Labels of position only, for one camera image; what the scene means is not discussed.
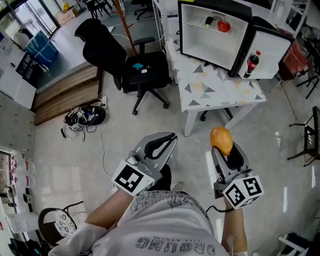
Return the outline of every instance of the wooden platform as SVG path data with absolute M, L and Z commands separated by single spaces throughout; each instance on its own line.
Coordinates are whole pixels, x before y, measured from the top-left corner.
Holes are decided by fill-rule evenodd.
M 40 93 L 34 103 L 36 126 L 68 113 L 72 107 L 98 102 L 102 71 L 89 66 L 64 78 Z

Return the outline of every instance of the patterned seat cushion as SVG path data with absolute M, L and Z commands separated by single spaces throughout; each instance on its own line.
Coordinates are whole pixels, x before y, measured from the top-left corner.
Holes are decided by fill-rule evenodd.
M 65 211 L 55 210 L 55 227 L 61 236 L 69 239 L 77 230 L 76 224 L 72 218 L 70 218 Z

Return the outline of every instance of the forearm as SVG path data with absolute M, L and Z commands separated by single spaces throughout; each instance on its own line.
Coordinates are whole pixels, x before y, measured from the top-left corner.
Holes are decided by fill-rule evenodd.
M 133 198 L 132 195 L 118 189 L 107 201 L 95 209 L 85 222 L 109 229 L 120 220 Z
M 246 252 L 248 250 L 248 243 L 244 226 L 244 215 L 242 209 L 226 212 L 224 215 L 224 227 L 221 244 L 227 252 L 231 251 L 228 246 L 228 238 L 230 236 L 234 237 L 234 252 Z

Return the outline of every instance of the red bottle label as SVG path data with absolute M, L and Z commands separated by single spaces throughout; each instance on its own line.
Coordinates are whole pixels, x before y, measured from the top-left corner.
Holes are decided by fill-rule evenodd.
M 249 62 L 248 62 L 248 67 L 250 68 L 250 69 L 252 69 L 252 70 L 254 70 L 255 68 L 256 68 L 256 64 L 254 64 L 251 60 L 249 60 Z

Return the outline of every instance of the orange wooden pole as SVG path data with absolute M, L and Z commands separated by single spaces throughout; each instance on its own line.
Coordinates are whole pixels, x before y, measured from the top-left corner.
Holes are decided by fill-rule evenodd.
M 133 54 L 137 55 L 137 51 L 136 51 L 136 48 L 134 47 L 134 44 L 133 44 L 133 41 L 132 41 L 132 38 L 131 38 L 131 34 L 129 32 L 129 28 L 128 28 L 127 23 L 126 23 L 126 19 L 124 17 L 124 14 L 123 14 L 123 12 L 121 10 L 121 7 L 120 7 L 120 4 L 119 4 L 119 0 L 114 0 L 114 2 L 115 2 L 115 7 L 116 7 L 116 10 L 117 10 L 117 13 L 120 15 L 120 18 L 121 18 L 125 33 L 126 33 L 128 39 L 129 39 Z

